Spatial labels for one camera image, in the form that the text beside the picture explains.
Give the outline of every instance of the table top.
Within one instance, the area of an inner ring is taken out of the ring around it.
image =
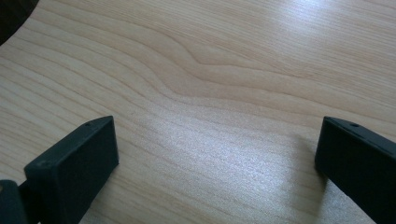
[[[80,124],[120,165],[81,223],[373,223],[324,116],[396,140],[396,2],[40,0],[0,47],[0,179]]]

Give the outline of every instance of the wood grain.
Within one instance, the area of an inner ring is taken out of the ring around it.
[[[0,47],[0,178],[113,115],[81,223],[373,223],[314,169],[323,116],[396,140],[387,0],[40,0]]]

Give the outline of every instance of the black object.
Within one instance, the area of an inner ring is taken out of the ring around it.
[[[0,1],[0,45],[6,42],[29,18],[38,0]]]
[[[0,181],[0,223],[77,224],[118,164],[113,117],[91,120],[31,161],[18,188]]]
[[[358,124],[325,117],[316,168],[376,223],[396,223],[396,144]]]

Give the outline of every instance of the wooden surface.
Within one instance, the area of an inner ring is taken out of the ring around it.
[[[392,0],[40,0],[0,47],[0,178],[113,115],[81,223],[372,223],[314,155],[325,115],[395,141],[395,96]]]

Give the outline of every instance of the wooden table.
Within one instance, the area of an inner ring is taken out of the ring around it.
[[[81,223],[373,223],[314,169],[323,116],[396,140],[391,0],[40,0],[0,47],[0,179],[113,115]]]

